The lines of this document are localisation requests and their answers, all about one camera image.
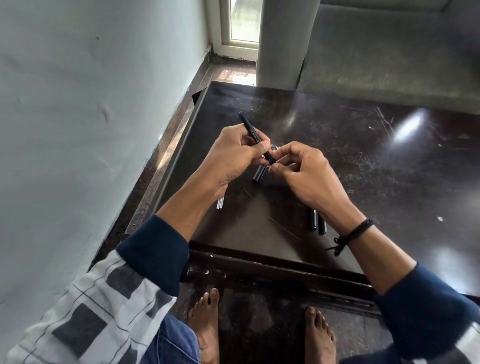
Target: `dark wooden table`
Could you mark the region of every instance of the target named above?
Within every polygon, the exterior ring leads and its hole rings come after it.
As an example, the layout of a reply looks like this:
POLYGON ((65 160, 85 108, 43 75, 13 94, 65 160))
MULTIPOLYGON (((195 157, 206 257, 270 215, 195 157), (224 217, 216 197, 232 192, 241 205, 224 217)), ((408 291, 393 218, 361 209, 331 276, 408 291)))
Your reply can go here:
MULTIPOLYGON (((319 148, 350 199, 414 259, 461 293, 480 297, 480 116, 335 95, 212 82, 200 96, 151 213, 200 165, 221 129, 252 124, 280 146, 319 148)), ((309 231, 309 210, 284 182, 255 168, 230 183, 195 232, 191 259, 217 271, 369 301, 371 287, 336 233, 309 231)))

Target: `gray sofa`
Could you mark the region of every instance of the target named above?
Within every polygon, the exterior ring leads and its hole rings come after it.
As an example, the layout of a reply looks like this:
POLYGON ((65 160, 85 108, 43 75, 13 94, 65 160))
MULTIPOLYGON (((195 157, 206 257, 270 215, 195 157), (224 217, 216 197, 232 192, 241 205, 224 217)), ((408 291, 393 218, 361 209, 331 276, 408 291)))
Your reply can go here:
POLYGON ((475 0, 264 0, 257 86, 480 113, 475 0))

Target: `foot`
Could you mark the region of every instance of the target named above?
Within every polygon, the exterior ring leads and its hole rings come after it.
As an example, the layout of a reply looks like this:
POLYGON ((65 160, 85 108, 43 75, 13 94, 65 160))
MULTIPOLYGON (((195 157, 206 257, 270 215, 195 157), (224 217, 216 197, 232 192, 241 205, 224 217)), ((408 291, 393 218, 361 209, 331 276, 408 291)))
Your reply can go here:
POLYGON ((203 297, 188 312, 188 326, 197 336, 202 364, 220 363, 218 348, 218 299, 216 288, 203 297))
POLYGON ((320 311, 305 311, 305 364, 336 364, 335 336, 320 311))

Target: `black bracelet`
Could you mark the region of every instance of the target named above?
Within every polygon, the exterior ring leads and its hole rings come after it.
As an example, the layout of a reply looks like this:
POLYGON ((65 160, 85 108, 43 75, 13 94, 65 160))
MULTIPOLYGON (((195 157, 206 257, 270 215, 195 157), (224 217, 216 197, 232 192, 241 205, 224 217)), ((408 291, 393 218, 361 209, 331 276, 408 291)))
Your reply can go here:
POLYGON ((339 236, 338 238, 333 239, 333 241, 338 244, 337 246, 332 246, 331 248, 326 248, 325 250, 333 249, 335 251, 334 255, 339 256, 343 248, 345 248, 348 245, 350 240, 358 238, 365 231, 367 231, 368 228, 372 225, 373 225, 373 220, 370 220, 369 218, 366 219, 347 236, 339 236))

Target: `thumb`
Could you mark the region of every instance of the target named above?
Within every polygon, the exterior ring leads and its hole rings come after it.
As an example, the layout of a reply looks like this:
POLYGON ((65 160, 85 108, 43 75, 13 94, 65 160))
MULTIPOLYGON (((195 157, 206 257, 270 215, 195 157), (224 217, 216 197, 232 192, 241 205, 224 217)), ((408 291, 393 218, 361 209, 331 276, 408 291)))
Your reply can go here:
POLYGON ((270 149, 270 142, 263 140, 262 142, 250 147, 252 149, 252 159, 260 158, 270 149))
POLYGON ((272 164, 269 172, 274 173, 277 177, 283 177, 285 179, 287 179, 289 176, 295 173, 289 167, 284 166, 283 164, 280 164, 280 163, 272 164))

